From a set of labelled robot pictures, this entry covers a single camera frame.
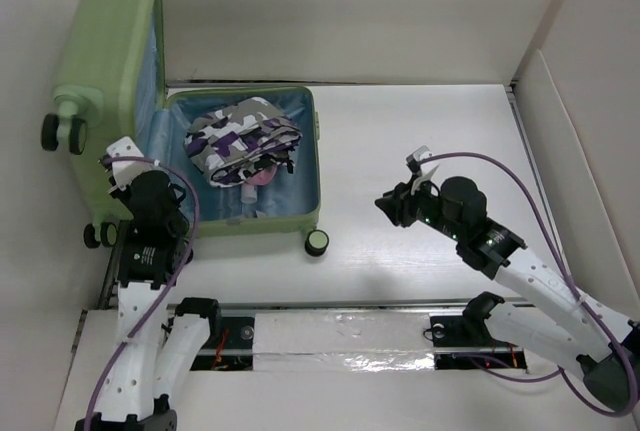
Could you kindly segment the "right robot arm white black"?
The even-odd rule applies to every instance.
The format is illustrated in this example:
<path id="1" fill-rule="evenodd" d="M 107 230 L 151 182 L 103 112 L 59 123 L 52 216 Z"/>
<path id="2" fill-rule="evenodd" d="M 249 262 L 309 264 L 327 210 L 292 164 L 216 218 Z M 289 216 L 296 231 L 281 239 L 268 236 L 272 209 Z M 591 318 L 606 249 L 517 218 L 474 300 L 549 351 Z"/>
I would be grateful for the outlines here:
<path id="1" fill-rule="evenodd" d="M 490 338 L 528 348 L 580 379 L 612 413 L 639 398 L 639 327 L 598 302 L 544 263 L 524 240 L 489 218 L 487 198 L 465 177 L 436 186 L 426 178 L 400 183 L 376 199 L 390 222 L 425 224 L 456 244 L 471 269 L 528 300 L 543 318 L 532 321 L 503 298 L 483 292 L 466 306 L 462 332 L 474 344 Z"/>

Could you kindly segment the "purple grey camouflage garment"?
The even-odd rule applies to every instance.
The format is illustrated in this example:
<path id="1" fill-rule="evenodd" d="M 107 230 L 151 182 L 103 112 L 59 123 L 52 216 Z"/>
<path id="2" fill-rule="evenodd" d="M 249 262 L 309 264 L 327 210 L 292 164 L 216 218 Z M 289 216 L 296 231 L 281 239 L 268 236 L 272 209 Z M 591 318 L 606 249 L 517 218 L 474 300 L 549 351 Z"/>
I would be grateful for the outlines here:
<path id="1" fill-rule="evenodd" d="M 184 149 L 210 186 L 228 188 L 272 168 L 293 172 L 293 153 L 302 137 L 283 111 L 254 96 L 198 117 Z"/>

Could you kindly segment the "green suitcase with blue lining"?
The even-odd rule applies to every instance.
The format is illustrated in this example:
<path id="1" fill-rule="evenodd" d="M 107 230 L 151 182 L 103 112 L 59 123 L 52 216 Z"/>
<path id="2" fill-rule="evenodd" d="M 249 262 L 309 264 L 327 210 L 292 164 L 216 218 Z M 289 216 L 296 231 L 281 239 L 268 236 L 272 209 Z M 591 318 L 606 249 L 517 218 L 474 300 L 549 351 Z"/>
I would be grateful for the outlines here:
<path id="1" fill-rule="evenodd" d="M 195 197 L 182 204 L 186 217 L 200 216 L 202 237 L 300 232 L 306 252 L 323 255 L 328 235 L 318 226 L 320 211 L 319 123 L 308 88 L 235 87 L 182 91 L 166 88 L 162 0 L 80 0 L 55 80 L 55 108 L 42 122 L 41 145 L 66 148 L 90 220 L 86 247 L 111 247 L 117 226 L 132 219 L 124 204 L 108 194 L 100 162 L 106 148 L 129 136 L 144 157 L 180 172 Z M 301 129 L 293 153 L 294 171 L 283 166 L 258 200 L 241 202 L 241 187 L 217 188 L 205 180 L 184 149 L 184 139 L 200 116 L 261 97 Z"/>

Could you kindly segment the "pink headphones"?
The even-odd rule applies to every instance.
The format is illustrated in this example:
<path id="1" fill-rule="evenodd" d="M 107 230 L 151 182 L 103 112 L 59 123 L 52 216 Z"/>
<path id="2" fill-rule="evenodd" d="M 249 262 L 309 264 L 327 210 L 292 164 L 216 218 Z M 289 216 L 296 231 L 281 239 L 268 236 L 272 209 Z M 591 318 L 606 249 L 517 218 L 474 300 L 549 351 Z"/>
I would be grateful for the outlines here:
<path id="1" fill-rule="evenodd" d="M 274 179 L 277 171 L 278 169 L 276 166 L 272 166 L 270 168 L 264 169 L 259 173 L 255 174 L 254 176 L 252 176 L 250 179 L 248 179 L 246 181 L 246 184 L 250 186 L 256 186 L 256 187 L 266 186 L 270 184 L 271 181 Z"/>

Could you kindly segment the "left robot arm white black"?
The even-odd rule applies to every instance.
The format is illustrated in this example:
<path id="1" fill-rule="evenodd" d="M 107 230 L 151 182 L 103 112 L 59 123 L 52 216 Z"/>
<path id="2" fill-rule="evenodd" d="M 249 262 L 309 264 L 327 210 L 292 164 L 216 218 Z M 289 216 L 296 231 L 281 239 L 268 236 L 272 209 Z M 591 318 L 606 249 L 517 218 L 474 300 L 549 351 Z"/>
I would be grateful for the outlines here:
<path id="1" fill-rule="evenodd" d="M 213 298 L 167 300 L 193 256 L 200 216 L 186 217 L 197 195 L 180 172 L 133 152 L 103 158 L 112 194 L 131 212 L 120 254 L 116 344 L 89 397 L 78 430 L 174 430 L 174 408 L 196 355 L 222 338 Z"/>

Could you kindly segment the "small white bottle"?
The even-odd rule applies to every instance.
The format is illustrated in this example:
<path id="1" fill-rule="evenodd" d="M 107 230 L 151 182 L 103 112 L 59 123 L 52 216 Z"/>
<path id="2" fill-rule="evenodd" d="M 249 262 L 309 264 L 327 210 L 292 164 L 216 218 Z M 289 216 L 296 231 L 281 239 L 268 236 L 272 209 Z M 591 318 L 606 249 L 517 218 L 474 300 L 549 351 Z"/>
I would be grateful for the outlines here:
<path id="1" fill-rule="evenodd" d="M 254 185 L 244 184 L 241 187 L 241 202 L 252 205 L 258 200 L 258 188 Z"/>

